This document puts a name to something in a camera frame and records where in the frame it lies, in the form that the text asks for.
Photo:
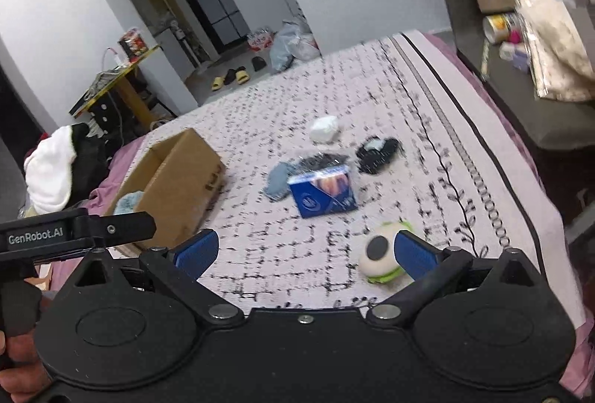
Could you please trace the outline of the person's left hand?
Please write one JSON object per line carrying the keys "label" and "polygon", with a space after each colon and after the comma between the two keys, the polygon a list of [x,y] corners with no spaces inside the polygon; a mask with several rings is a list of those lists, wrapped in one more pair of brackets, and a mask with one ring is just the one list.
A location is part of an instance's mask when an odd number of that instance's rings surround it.
{"label": "person's left hand", "polygon": [[38,356],[34,335],[40,316],[51,304],[43,293],[24,303],[25,322],[10,322],[5,315],[5,303],[1,305],[1,356],[7,356],[10,364],[1,368],[1,393],[11,402],[30,402],[51,384]]}

